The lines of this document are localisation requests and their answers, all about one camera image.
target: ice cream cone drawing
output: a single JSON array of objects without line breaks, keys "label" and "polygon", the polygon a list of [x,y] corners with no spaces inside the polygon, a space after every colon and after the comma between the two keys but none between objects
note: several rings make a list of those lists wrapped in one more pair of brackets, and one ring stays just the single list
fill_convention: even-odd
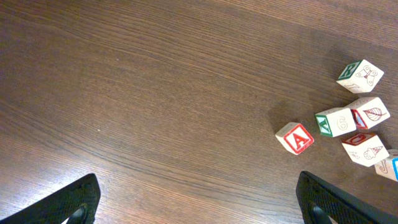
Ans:
[{"label": "ice cream cone drawing", "polygon": [[379,146],[379,147],[374,147],[374,148],[368,148],[368,150],[366,150],[363,153],[363,156],[366,159],[373,159],[376,158],[376,154],[379,153],[379,151],[383,148],[383,146]]}]

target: leaf drawing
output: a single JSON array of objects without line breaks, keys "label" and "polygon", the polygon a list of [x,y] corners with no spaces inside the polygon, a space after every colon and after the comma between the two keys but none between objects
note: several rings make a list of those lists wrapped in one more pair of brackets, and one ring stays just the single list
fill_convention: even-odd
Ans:
[{"label": "leaf drawing", "polygon": [[381,161],[381,164],[382,164],[382,167],[379,166],[380,171],[383,172],[383,173],[385,173],[385,174],[388,174],[388,169],[387,169],[387,165],[386,165],[386,160],[385,160],[385,159],[382,160],[382,161]]},{"label": "leaf drawing", "polygon": [[371,121],[378,121],[381,116],[385,115],[385,113],[382,113],[380,108],[372,108],[370,110],[364,110],[364,112]]}]

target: block face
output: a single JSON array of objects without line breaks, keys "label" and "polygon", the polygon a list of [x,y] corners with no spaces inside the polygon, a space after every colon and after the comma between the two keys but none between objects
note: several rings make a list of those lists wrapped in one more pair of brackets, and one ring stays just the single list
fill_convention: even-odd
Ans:
[{"label": "block face", "polygon": [[359,129],[372,128],[390,117],[386,106],[378,97],[360,98],[346,107],[351,109]]},{"label": "block face", "polygon": [[299,125],[300,123],[289,122],[287,123],[281,130],[279,130],[275,135],[278,137],[284,137],[289,131],[291,131],[294,127]]},{"label": "block face", "polygon": [[389,153],[389,157],[375,164],[374,168],[377,174],[387,177],[388,179],[398,181],[398,150],[390,149],[387,151]]},{"label": "block face", "polygon": [[289,133],[294,127],[299,125],[300,123],[295,123],[295,122],[289,122],[287,123],[281,130],[279,130],[276,134],[275,137],[279,140],[279,142],[285,147],[286,150],[289,152],[298,155],[297,153],[294,153],[293,149],[287,144],[287,142],[284,139],[284,136]]},{"label": "block face", "polygon": [[321,135],[333,137],[328,118],[325,115],[315,115],[315,117],[317,118]]},{"label": "block face", "polygon": [[313,143],[312,136],[307,130],[301,125],[297,125],[289,133],[284,136],[284,140],[294,151],[294,153],[300,154],[307,147]]},{"label": "block face", "polygon": [[286,150],[295,155],[303,152],[314,142],[307,130],[300,123],[294,122],[286,124],[275,136]]},{"label": "block face", "polygon": [[339,76],[337,83],[352,93],[369,93],[383,75],[382,70],[364,59],[349,64]]},{"label": "block face", "polygon": [[366,167],[372,166],[389,156],[377,135],[370,138],[366,135],[355,135],[353,138],[345,140],[343,147],[353,162]]},{"label": "block face", "polygon": [[373,133],[369,133],[369,134],[368,133],[358,133],[358,134],[354,135],[353,137],[344,140],[343,143],[349,144],[352,146],[358,146],[361,143],[365,142],[366,140],[368,140],[374,136],[375,136],[375,134],[373,134]]},{"label": "block face", "polygon": [[336,137],[356,130],[349,108],[332,108],[315,115],[321,134]]},{"label": "block face", "polygon": [[361,114],[357,110],[351,110],[353,114],[353,118],[355,121],[355,125],[358,129],[368,129],[366,123],[363,121]]},{"label": "block face", "polygon": [[351,78],[354,75],[354,72],[359,67],[362,61],[354,62],[352,64],[347,65],[347,67],[343,70],[341,75],[338,77],[338,80],[345,80]]}]

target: wooden toy block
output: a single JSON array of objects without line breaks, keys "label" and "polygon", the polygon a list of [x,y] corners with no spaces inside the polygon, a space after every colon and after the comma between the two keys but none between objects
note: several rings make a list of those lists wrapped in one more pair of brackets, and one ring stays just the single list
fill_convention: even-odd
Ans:
[{"label": "wooden toy block", "polygon": [[379,136],[358,133],[343,141],[343,147],[353,162],[370,167],[389,156]]},{"label": "wooden toy block", "polygon": [[376,173],[398,182],[398,150],[387,150],[389,157],[374,165]]},{"label": "wooden toy block", "polygon": [[359,98],[346,108],[351,110],[359,129],[369,129],[390,117],[390,113],[378,97]]},{"label": "wooden toy block", "polygon": [[321,135],[336,137],[356,130],[349,108],[332,108],[315,114]]},{"label": "wooden toy block", "polygon": [[289,152],[298,155],[313,143],[312,136],[300,123],[289,122],[278,133],[276,138]]},{"label": "wooden toy block", "polygon": [[337,83],[352,93],[369,93],[383,75],[382,70],[364,59],[347,65]]}]

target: white block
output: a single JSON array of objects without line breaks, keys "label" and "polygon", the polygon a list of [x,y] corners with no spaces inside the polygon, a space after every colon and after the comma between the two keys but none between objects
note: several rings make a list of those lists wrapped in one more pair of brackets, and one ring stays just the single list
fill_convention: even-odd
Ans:
[{"label": "white block", "polygon": [[353,162],[370,167],[389,156],[379,136],[358,133],[343,141],[343,147]]},{"label": "white block", "polygon": [[337,83],[352,93],[369,93],[383,75],[382,70],[364,59],[347,65]]},{"label": "white block", "polygon": [[353,114],[359,129],[369,129],[390,117],[386,106],[378,97],[362,97],[346,106]]},{"label": "white block", "polygon": [[300,123],[289,122],[275,137],[282,143],[286,150],[298,155],[313,143],[312,136]]},{"label": "white block", "polygon": [[389,157],[374,165],[376,173],[398,182],[398,150],[387,150]]},{"label": "white block", "polygon": [[336,137],[356,130],[349,108],[332,108],[315,114],[321,135]]}]

